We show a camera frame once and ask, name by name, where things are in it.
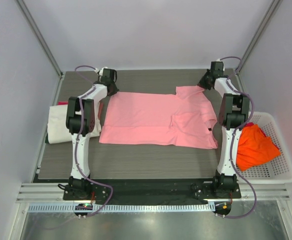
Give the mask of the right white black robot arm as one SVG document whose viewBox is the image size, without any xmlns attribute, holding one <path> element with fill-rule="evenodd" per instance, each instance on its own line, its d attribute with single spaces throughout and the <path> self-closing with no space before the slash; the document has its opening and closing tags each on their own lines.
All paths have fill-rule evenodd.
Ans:
<svg viewBox="0 0 292 240">
<path fill-rule="evenodd" d="M 197 190 L 202 193 L 198 197 L 229 198 L 234 192 L 239 194 L 236 161 L 242 130 L 250 119 L 250 98 L 236 89 L 225 75 L 221 59 L 211 62 L 197 85 L 205 90 L 214 89 L 222 97 L 217 118 L 222 131 L 220 160 L 211 183 L 203 183 Z"/>
</svg>

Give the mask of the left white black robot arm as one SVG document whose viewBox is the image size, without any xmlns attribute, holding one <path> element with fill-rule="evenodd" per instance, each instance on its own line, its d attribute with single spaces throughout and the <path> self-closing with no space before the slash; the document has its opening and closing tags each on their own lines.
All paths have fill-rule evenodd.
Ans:
<svg viewBox="0 0 292 240">
<path fill-rule="evenodd" d="M 89 168 L 90 134 L 98 126 L 100 101 L 119 91 L 115 69 L 92 69 L 98 75 L 97 81 L 85 93 L 68 99 L 65 125 L 71 135 L 72 169 L 68 184 L 63 187 L 64 200 L 88 200 L 93 196 Z"/>
</svg>

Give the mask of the folded dusty pink t shirt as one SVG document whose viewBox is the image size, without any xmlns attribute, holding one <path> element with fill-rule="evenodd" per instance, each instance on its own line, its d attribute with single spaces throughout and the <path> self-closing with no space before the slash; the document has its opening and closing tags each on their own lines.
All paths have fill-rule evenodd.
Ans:
<svg viewBox="0 0 292 240">
<path fill-rule="evenodd" d="M 100 101 L 99 105 L 98 105 L 98 113 L 97 113 L 97 117 L 98 117 L 99 120 L 101 120 L 103 107 L 104 107 L 104 103 L 102 101 Z"/>
</svg>

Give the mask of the folded red t shirt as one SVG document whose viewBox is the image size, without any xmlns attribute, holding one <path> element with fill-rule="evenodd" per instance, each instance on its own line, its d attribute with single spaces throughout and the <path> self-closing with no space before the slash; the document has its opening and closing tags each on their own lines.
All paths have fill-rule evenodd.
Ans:
<svg viewBox="0 0 292 240">
<path fill-rule="evenodd" d="M 59 101 L 57 105 L 68 105 L 68 101 Z"/>
</svg>

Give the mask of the magenta t shirt in basket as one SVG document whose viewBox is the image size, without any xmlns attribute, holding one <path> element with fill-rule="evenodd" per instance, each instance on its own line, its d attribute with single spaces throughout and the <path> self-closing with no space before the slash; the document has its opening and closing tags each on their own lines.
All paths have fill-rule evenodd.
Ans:
<svg viewBox="0 0 292 240">
<path fill-rule="evenodd" d="M 248 122 L 248 123 L 245 125 L 245 127 L 252 127 L 253 125 L 254 125 L 253 122 Z"/>
</svg>

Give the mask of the folded white t shirt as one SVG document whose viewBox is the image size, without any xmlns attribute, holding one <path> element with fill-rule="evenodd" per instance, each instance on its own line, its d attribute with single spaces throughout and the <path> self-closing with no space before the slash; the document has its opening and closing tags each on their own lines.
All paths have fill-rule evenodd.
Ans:
<svg viewBox="0 0 292 240">
<path fill-rule="evenodd" d="M 47 134 L 50 144 L 71 142 L 72 137 L 66 127 L 68 105 L 55 105 L 49 108 Z M 98 113 L 95 114 L 95 126 L 89 134 L 89 138 L 99 137 L 102 130 Z"/>
</svg>

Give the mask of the orange t shirt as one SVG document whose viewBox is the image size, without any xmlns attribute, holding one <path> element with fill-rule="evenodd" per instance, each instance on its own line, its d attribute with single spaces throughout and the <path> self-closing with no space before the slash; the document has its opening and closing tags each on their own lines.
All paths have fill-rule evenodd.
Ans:
<svg viewBox="0 0 292 240">
<path fill-rule="evenodd" d="M 236 165 L 242 172 L 266 164 L 280 155 L 280 149 L 257 124 L 242 129 L 236 156 Z"/>
</svg>

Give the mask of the folded dark green t shirt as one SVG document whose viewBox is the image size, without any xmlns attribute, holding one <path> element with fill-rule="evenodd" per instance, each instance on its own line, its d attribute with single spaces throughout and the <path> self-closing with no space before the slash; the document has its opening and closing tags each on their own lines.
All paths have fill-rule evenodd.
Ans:
<svg viewBox="0 0 292 240">
<path fill-rule="evenodd" d="M 45 136 L 45 143 L 46 143 L 46 144 L 50 144 L 48 133 L 47 133 L 46 136 Z"/>
</svg>

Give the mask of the white perforated plastic basket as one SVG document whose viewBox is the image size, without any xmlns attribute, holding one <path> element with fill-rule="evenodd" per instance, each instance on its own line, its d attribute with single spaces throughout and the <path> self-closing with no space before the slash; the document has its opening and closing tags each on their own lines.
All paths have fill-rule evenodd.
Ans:
<svg viewBox="0 0 292 240">
<path fill-rule="evenodd" d="M 239 173 L 252 184 L 286 184 L 292 183 L 292 163 L 283 138 L 274 118 L 266 112 L 254 112 L 249 123 L 257 124 L 264 133 L 271 137 L 272 142 L 279 148 L 280 156 L 273 160 L 254 166 Z"/>
</svg>

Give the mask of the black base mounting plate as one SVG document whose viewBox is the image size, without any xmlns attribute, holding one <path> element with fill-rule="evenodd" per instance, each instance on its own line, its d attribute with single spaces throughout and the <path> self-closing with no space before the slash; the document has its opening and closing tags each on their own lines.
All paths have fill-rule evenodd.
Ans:
<svg viewBox="0 0 292 240">
<path fill-rule="evenodd" d="M 219 185 L 213 178 L 100 179 L 98 184 L 69 179 L 58 184 L 66 201 L 102 205 L 172 206 L 206 204 L 213 199 L 240 199 L 238 183 Z"/>
</svg>

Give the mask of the right aluminium frame post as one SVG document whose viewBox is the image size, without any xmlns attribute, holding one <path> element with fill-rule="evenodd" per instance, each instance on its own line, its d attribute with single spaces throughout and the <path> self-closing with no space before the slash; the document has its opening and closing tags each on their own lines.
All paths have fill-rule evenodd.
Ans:
<svg viewBox="0 0 292 240">
<path fill-rule="evenodd" d="M 263 18 L 261 19 L 260 24 L 258 25 L 248 47 L 246 48 L 244 55 L 241 58 L 241 62 L 238 65 L 236 72 L 239 73 L 244 65 L 246 64 L 247 60 L 249 59 L 251 53 L 253 52 L 255 46 L 258 44 L 259 40 L 261 39 L 263 33 L 267 29 L 269 23 L 271 22 L 272 18 L 276 14 L 278 8 L 280 7 L 282 0 L 272 0 L 269 7 L 267 8 Z"/>
</svg>

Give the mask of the aluminium frame post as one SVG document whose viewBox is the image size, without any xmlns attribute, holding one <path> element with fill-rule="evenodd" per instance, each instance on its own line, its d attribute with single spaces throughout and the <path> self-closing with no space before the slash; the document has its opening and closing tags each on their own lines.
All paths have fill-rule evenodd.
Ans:
<svg viewBox="0 0 292 240">
<path fill-rule="evenodd" d="M 59 67 L 55 57 L 53 56 L 52 51 L 50 50 L 47 42 L 44 39 L 35 19 L 33 18 L 29 8 L 27 7 L 24 0 L 15 0 L 14 1 L 18 8 L 20 9 L 23 17 L 25 18 L 30 30 L 34 34 L 36 40 L 38 41 L 39 45 L 41 46 L 44 54 L 46 55 L 48 61 L 50 62 L 51 66 L 53 67 L 54 71 L 57 73 L 58 77 L 61 78 L 63 76 L 63 71 Z"/>
<path fill-rule="evenodd" d="M 244 55 L 241 58 L 241 62 L 238 65 L 236 72 L 239 73 L 244 65 L 246 64 L 247 60 L 249 59 L 251 53 L 253 52 L 255 46 L 258 44 L 259 40 L 261 39 L 263 33 L 267 29 L 269 23 L 271 22 L 272 18 L 276 14 L 278 8 L 280 7 L 282 0 L 272 0 L 269 7 L 267 8 L 263 18 L 261 19 L 260 24 L 258 25 L 248 47 L 246 48 Z"/>
</svg>

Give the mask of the left aluminium frame post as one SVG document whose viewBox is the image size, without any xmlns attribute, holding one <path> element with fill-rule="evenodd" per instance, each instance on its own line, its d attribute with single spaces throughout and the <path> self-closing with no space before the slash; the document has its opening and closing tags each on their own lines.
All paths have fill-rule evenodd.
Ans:
<svg viewBox="0 0 292 240">
<path fill-rule="evenodd" d="M 23 17 L 25 18 L 30 30 L 34 34 L 36 40 L 38 41 L 39 45 L 41 46 L 44 54 L 46 55 L 48 61 L 50 62 L 51 66 L 53 67 L 54 71 L 57 73 L 58 77 L 61 78 L 63 76 L 63 71 L 59 67 L 55 57 L 53 56 L 52 51 L 50 50 L 47 42 L 44 39 L 35 19 L 33 18 L 29 8 L 27 7 L 24 0 L 15 0 L 14 1 L 18 8 L 20 9 Z"/>
</svg>

